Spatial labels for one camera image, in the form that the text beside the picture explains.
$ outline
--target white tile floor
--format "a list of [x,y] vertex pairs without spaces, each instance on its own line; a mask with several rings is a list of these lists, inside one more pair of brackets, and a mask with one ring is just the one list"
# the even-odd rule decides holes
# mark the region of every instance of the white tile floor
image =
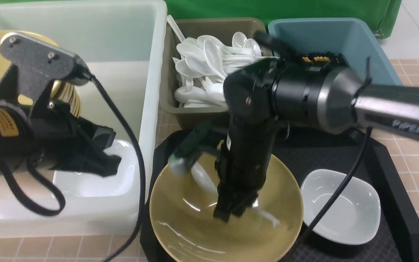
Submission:
[[392,35],[381,46],[389,59],[419,59],[419,0],[403,0]]

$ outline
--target warning label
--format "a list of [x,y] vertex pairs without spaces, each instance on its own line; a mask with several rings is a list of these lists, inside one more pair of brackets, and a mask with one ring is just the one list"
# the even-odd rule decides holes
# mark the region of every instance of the warning label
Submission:
[[4,109],[0,109],[0,132],[6,138],[19,135],[14,119]]

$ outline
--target green fabric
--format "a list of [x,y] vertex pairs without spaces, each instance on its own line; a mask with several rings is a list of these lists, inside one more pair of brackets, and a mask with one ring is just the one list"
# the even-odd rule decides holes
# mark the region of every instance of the green fabric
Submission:
[[[0,0],[0,3],[36,0]],[[256,17],[266,25],[282,18],[355,17],[365,21],[377,37],[394,28],[402,0],[165,0],[175,19]]]

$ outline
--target white ceramic dish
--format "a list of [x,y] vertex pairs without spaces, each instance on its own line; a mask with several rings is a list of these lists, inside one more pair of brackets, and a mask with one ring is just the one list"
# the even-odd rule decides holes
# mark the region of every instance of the white ceramic dish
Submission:
[[[345,176],[318,169],[306,177],[301,187],[306,225],[313,221]],[[313,231],[336,243],[362,245],[374,238],[380,219],[378,193],[370,184],[353,177]]]

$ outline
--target black mat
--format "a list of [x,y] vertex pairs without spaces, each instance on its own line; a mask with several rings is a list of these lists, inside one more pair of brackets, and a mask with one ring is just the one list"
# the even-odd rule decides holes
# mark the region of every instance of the black mat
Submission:
[[[152,185],[175,146],[187,131],[172,134],[155,151]],[[273,154],[294,174],[298,184],[315,169],[347,173],[358,155],[363,134],[352,130],[332,136],[311,129],[292,129],[290,138],[277,141]],[[361,246],[346,246],[312,234],[293,255],[295,262],[417,262],[419,219],[395,170],[387,149],[372,140],[356,177],[372,184],[381,200],[381,223],[376,237]],[[173,261],[154,236],[149,214],[143,224],[141,244],[150,262]]]

